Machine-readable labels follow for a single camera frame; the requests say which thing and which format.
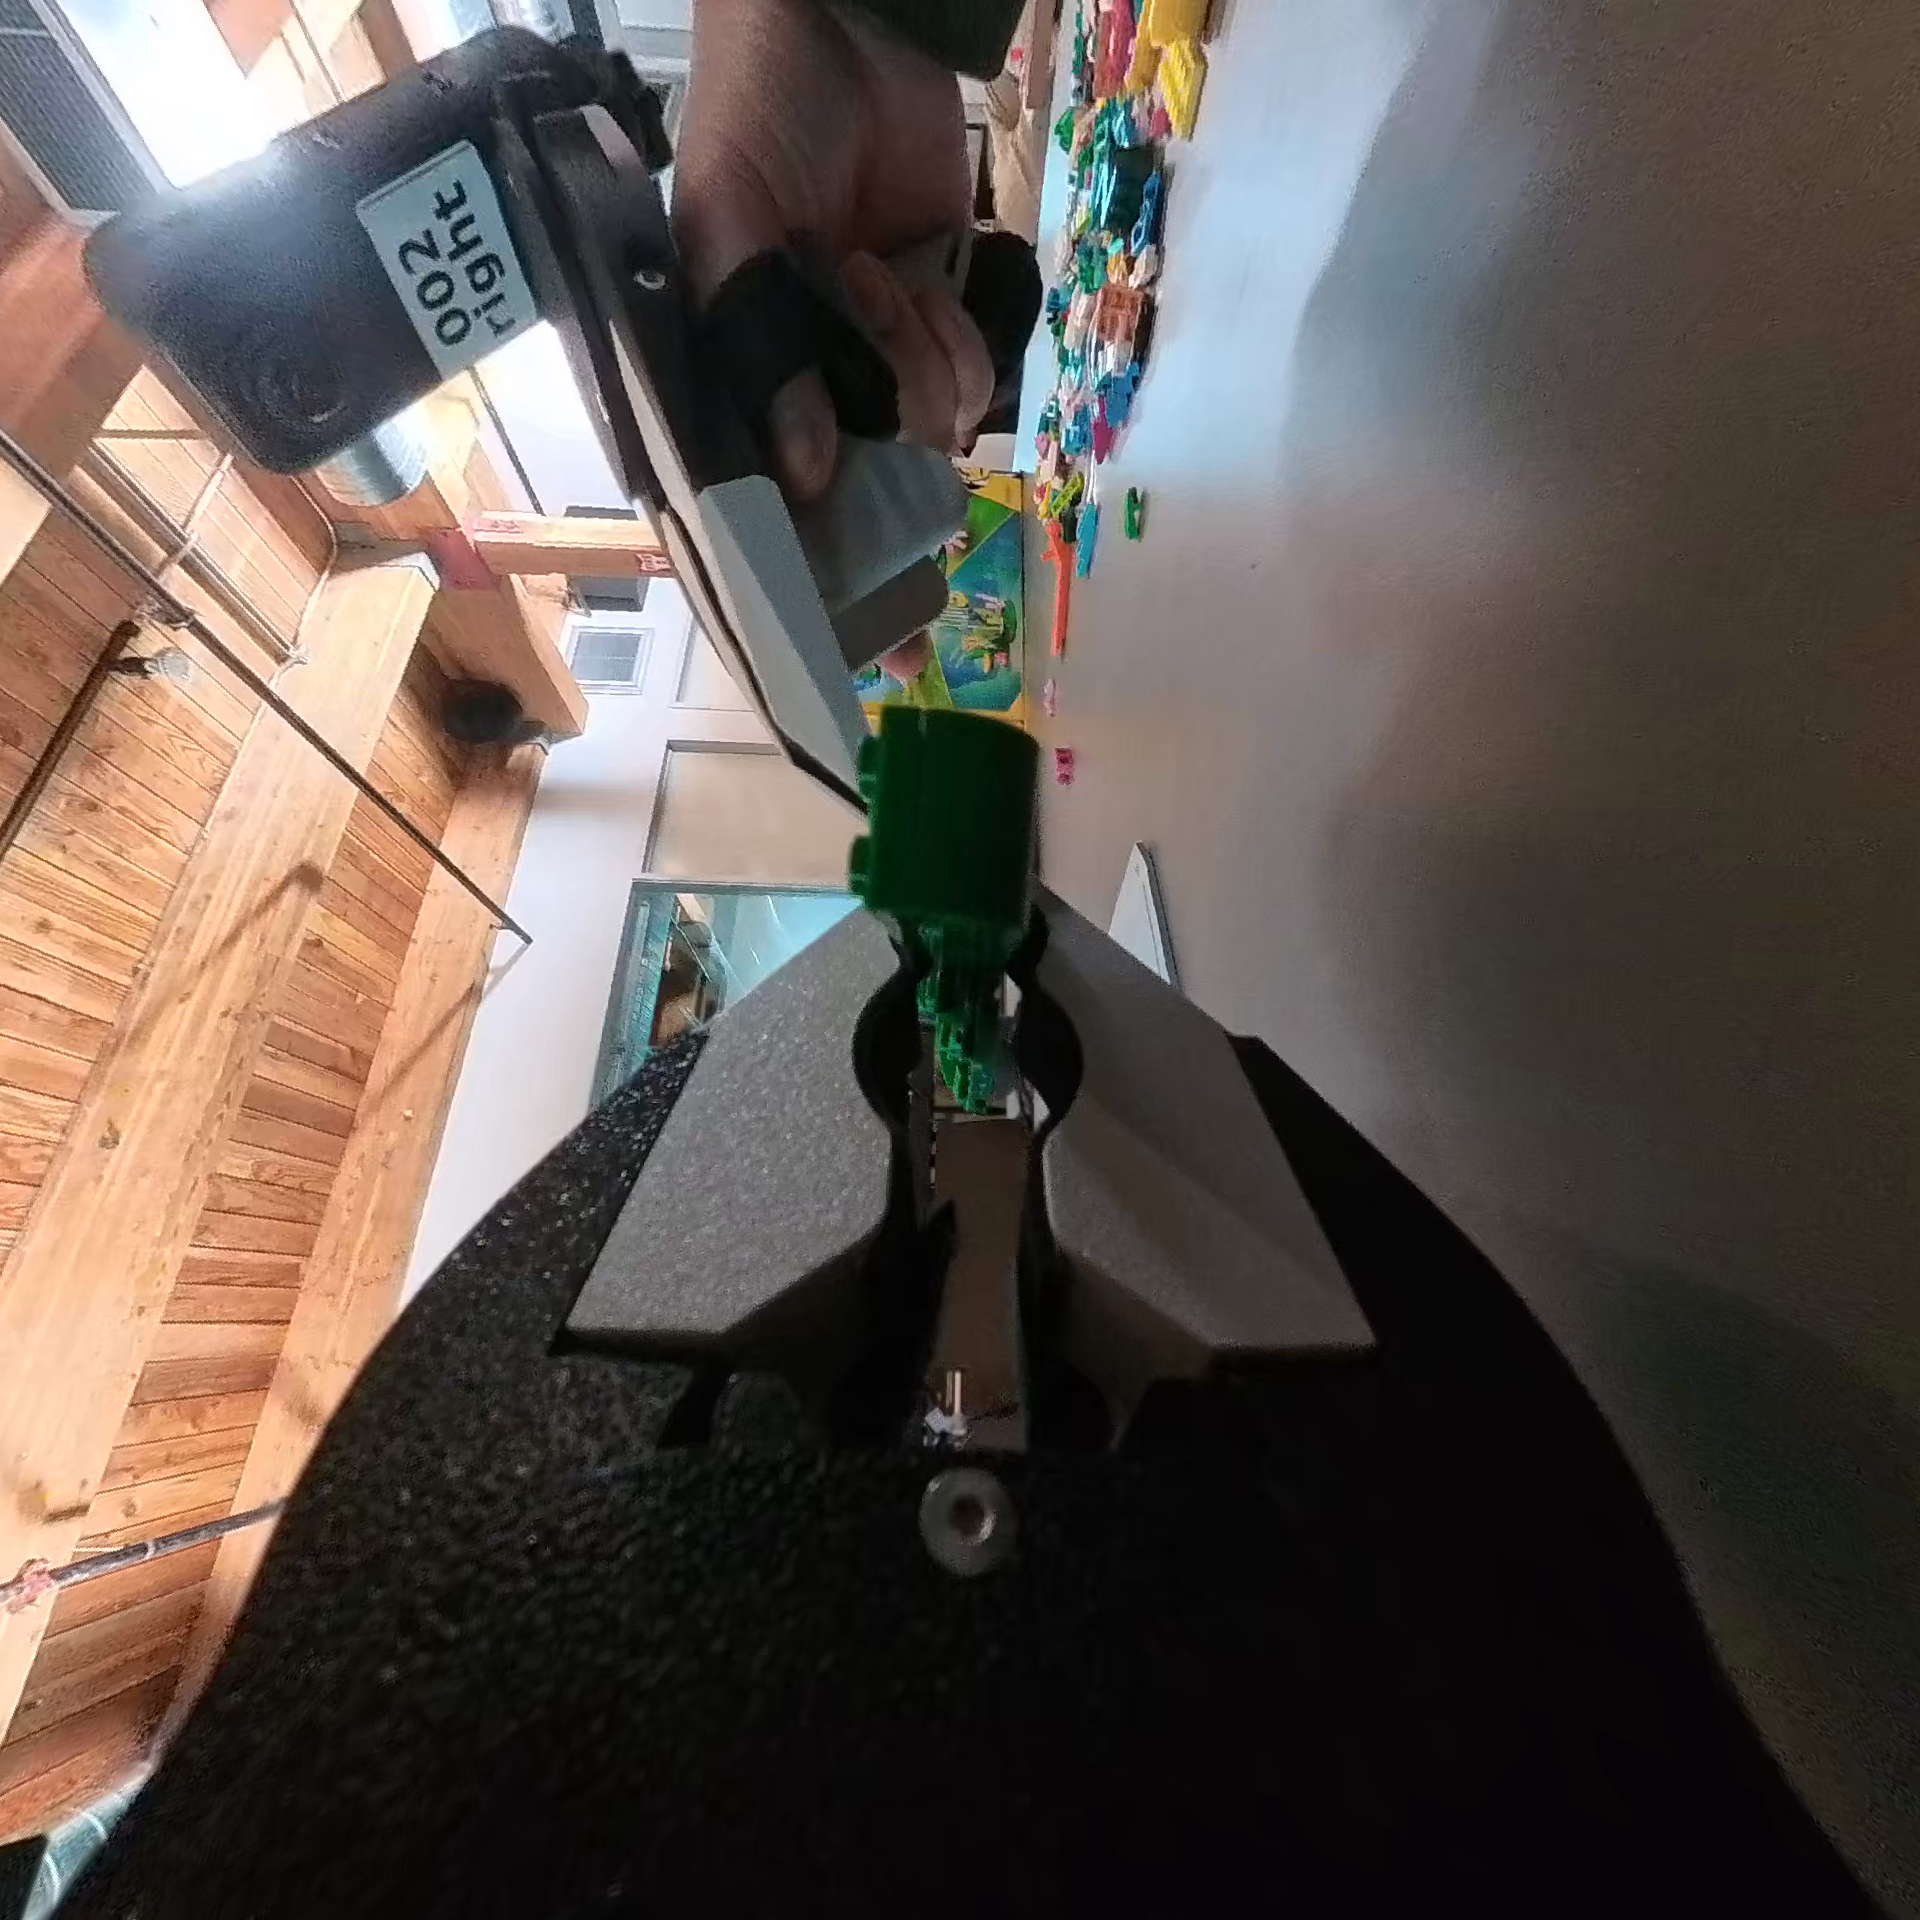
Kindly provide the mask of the white instruction booklet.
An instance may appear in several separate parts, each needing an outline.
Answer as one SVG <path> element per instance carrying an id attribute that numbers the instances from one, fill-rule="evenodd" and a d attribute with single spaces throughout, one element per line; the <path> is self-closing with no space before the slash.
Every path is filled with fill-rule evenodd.
<path id="1" fill-rule="evenodd" d="M 1136 840 L 1123 866 L 1109 937 L 1154 978 L 1181 992 L 1180 961 L 1161 889 L 1159 861 L 1147 844 Z"/>

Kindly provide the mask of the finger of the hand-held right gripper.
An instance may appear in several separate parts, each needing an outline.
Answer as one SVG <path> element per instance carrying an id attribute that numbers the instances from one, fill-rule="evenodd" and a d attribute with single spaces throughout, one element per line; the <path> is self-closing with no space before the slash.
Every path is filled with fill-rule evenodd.
<path id="1" fill-rule="evenodd" d="M 746 476 L 699 492 L 697 549 L 760 718 L 802 769 L 858 786 L 867 713 L 777 484 Z"/>
<path id="2" fill-rule="evenodd" d="M 827 488 L 789 504 L 849 670 L 867 670 L 947 608 L 945 544 L 969 488 L 954 460 L 898 439 L 840 439 Z"/>

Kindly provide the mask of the white ceiling vent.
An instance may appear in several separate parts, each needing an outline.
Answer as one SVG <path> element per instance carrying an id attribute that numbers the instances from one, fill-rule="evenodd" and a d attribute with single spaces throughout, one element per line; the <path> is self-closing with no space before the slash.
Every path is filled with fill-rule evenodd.
<path id="1" fill-rule="evenodd" d="M 2 119 L 36 186 L 81 224 L 144 205 L 163 174 L 99 73 L 34 5 L 2 5 Z"/>

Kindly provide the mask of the silver air duct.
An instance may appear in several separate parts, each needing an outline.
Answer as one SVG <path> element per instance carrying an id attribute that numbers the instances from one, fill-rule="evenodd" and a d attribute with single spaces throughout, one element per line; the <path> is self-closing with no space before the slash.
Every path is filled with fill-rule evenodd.
<path id="1" fill-rule="evenodd" d="M 312 478 L 348 510 L 389 510 L 427 480 L 433 450 L 431 414 L 413 402 L 330 454 Z"/>

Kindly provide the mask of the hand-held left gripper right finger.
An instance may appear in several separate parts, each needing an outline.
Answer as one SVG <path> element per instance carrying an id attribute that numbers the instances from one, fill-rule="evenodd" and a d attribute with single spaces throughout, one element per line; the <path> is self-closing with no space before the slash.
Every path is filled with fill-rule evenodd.
<path id="1" fill-rule="evenodd" d="M 1233 1036 L 1045 886 L 1011 983 L 1035 1114 L 1015 1271 L 1024 1441 L 1115 1448 L 1164 1389 L 1372 1359 Z"/>

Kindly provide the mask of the pile of colourful bricks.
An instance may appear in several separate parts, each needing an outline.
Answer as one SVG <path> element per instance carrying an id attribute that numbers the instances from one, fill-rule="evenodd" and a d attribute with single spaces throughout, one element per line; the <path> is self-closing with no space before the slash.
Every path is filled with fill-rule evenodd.
<path id="1" fill-rule="evenodd" d="M 1195 132 L 1213 10 L 1212 2 L 1073 6 L 1068 94 L 1049 132 L 1066 201 L 1045 250 L 1049 361 L 1031 440 L 1035 516 L 1076 538 L 1076 582 L 1097 556 L 1101 470 L 1145 382 L 1170 165 Z"/>

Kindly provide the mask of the grey desk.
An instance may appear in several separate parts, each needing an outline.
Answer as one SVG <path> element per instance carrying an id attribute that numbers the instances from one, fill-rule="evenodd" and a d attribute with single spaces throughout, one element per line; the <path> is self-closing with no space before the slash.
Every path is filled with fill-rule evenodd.
<path id="1" fill-rule="evenodd" d="M 1915 1916 L 1915 5 L 1217 5 L 1055 889 L 1503 1266 Z"/>

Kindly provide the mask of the person's right hand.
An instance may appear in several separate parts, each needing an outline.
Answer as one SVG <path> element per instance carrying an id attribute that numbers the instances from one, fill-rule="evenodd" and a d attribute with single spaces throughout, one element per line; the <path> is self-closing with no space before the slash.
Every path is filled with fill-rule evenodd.
<path id="1" fill-rule="evenodd" d="M 801 324 L 795 348 L 748 352 L 761 460 L 795 504 L 827 488 L 842 440 L 831 335 L 890 368 L 900 440 L 967 450 L 995 407 L 1002 343 L 952 285 L 900 273 L 971 225 L 961 80 L 871 5 L 690 6 L 675 237 L 704 321 L 741 305 L 738 281 L 775 285 Z"/>

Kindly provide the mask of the black round ceiling fixture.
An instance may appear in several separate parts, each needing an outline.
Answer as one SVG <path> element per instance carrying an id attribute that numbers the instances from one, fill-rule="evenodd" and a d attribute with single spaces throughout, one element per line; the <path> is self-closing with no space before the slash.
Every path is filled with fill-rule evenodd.
<path id="1" fill-rule="evenodd" d="M 512 751 L 549 743 L 547 726 L 512 688 L 497 681 L 448 681 L 440 700 L 440 726 L 450 740 L 476 749 Z"/>

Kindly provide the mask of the green brick leaf build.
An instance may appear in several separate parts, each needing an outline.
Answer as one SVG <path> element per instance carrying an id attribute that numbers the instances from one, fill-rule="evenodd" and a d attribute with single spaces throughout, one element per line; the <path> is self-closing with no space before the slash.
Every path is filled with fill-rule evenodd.
<path id="1" fill-rule="evenodd" d="M 1002 983 L 1033 913 L 1040 746 L 997 718 L 887 705 L 861 743 L 849 889 L 897 937 L 956 1102 L 1003 1100 Z"/>

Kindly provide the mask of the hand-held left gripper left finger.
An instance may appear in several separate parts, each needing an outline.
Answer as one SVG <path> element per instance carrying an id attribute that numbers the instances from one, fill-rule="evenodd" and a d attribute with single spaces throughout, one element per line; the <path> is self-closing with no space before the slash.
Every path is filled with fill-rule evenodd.
<path id="1" fill-rule="evenodd" d="M 707 1030 L 568 1314 L 591 1352 L 907 1421 L 945 1295 L 920 978 L 849 912 Z"/>

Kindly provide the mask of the colourful toy box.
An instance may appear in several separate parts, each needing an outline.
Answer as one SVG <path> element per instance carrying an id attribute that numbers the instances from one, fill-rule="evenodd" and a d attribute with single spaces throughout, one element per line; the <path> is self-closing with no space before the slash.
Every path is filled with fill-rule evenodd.
<path id="1" fill-rule="evenodd" d="M 967 518 L 938 553 L 947 604 L 930 629 L 930 666 L 900 684 L 877 663 L 856 674 L 871 726 L 897 704 L 985 713 L 1024 725 L 1024 486 L 1012 470 L 961 464 Z"/>

